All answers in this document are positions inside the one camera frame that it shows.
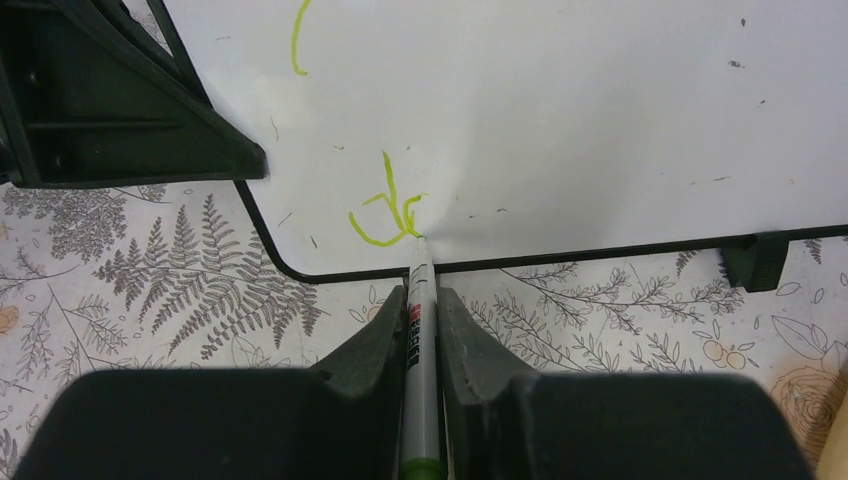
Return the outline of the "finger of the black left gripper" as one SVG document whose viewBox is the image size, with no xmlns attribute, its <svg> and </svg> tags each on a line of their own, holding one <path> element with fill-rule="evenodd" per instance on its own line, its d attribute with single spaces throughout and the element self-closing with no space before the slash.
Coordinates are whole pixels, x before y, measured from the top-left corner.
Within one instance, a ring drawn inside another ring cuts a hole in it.
<svg viewBox="0 0 848 480">
<path fill-rule="evenodd" d="M 213 108 L 166 5 L 1 5 L 1 179 L 94 189 L 260 179 L 267 156 Z"/>
</svg>

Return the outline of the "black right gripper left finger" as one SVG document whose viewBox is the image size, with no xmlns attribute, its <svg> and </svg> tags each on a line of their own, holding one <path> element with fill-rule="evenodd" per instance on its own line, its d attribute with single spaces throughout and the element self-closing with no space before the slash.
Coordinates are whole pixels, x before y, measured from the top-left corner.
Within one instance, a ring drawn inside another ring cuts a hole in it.
<svg viewBox="0 0 848 480">
<path fill-rule="evenodd" d="M 308 368 L 112 370 L 57 398 L 19 479 L 393 479 L 406 291 Z"/>
</svg>

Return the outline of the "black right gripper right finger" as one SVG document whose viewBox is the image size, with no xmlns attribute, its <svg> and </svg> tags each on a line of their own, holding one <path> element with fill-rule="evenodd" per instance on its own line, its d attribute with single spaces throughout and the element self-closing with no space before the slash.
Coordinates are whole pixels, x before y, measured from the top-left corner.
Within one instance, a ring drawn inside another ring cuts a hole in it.
<svg viewBox="0 0 848 480">
<path fill-rule="evenodd" d="M 810 479 L 787 421 L 727 374 L 542 373 L 438 292 L 458 479 Z"/>
</svg>

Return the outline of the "white marker pen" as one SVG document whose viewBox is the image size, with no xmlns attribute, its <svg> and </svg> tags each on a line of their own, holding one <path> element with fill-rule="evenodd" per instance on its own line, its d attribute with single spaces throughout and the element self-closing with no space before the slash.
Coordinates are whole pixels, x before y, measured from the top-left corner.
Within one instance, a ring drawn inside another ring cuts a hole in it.
<svg viewBox="0 0 848 480">
<path fill-rule="evenodd" d="M 444 479 L 438 388 L 437 285 L 427 242 L 414 244 L 407 294 L 408 341 L 400 437 L 400 479 Z"/>
</svg>

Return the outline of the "small black-framed whiteboard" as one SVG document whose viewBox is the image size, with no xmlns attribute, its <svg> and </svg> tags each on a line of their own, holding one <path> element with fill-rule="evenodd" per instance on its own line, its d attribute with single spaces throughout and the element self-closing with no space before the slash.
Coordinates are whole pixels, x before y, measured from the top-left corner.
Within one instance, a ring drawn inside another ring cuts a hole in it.
<svg viewBox="0 0 848 480">
<path fill-rule="evenodd" d="M 386 278 L 717 249 L 773 287 L 847 232 L 843 1 L 169 1 L 267 156 L 276 268 Z"/>
</svg>

